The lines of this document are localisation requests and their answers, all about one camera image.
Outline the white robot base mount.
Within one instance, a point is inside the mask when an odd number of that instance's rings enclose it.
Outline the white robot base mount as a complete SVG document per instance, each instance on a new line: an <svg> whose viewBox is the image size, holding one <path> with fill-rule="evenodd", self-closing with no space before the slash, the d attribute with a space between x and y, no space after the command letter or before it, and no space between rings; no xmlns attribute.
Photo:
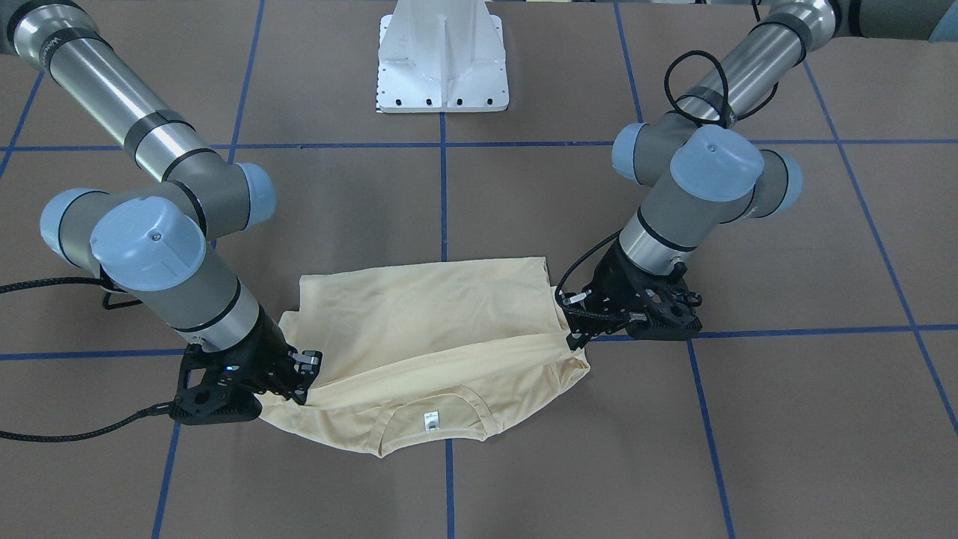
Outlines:
<svg viewBox="0 0 958 539"><path fill-rule="evenodd" d="M502 20L485 1L398 1L379 22L376 110L503 112Z"/></svg>

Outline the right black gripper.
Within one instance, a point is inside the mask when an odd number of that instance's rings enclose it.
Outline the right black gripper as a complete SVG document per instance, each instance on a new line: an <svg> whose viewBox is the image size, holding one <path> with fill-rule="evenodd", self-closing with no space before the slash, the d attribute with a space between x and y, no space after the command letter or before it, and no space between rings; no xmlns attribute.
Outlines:
<svg viewBox="0 0 958 539"><path fill-rule="evenodd" d="M254 395L271 392L298 405L304 405L323 361L318 350L298 350L289 345L277 322L263 308L250 333L238 344L220 351L229 353L242 365L242 385Z"/></svg>

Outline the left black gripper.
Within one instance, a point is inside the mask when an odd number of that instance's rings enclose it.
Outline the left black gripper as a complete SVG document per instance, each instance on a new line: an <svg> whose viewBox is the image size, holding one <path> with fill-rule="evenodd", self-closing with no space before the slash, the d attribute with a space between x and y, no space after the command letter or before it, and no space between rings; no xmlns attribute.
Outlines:
<svg viewBox="0 0 958 539"><path fill-rule="evenodd" d="M629 322L643 320L643 314L629 310L635 303L636 291L656 281L677 283L683 280L686 273L686 265L680 259L668 263L668 271L664 275L645 272L633 265L619 242L612 241L584 290L579 293L565 293L566 279L604 245L604 242L598 243L579 257L558 282L558 307L564 313L570 328L566 341L571 350L584 348L599 335L625 331Z"/></svg>

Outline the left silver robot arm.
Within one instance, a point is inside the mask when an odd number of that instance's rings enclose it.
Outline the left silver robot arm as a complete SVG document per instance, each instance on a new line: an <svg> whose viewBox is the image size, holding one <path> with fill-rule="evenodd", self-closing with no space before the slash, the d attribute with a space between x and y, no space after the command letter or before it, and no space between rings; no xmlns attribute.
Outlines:
<svg viewBox="0 0 958 539"><path fill-rule="evenodd" d="M757 149L733 125L758 112L780 79L836 37L956 40L954 1L770 1L769 12L695 86L674 95L651 124L624 127L611 162L650 191L620 231L581 293L557 289L572 350L598 335L685 341L701 331L702 299L684 277L692 253L717 225L790 208L803 187L797 162Z"/></svg>

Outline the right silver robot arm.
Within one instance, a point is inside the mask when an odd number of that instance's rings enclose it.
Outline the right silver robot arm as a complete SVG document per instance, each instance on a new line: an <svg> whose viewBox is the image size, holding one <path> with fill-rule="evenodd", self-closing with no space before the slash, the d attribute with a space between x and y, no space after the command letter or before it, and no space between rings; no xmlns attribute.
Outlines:
<svg viewBox="0 0 958 539"><path fill-rule="evenodd" d="M4 1L2 52L64 89L153 184L123 193L70 189L40 218L48 247L153 310L213 360L213 385L304 405L318 358L297 351L211 242L270 219L276 190L251 163L230 164L116 53L72 1Z"/></svg>

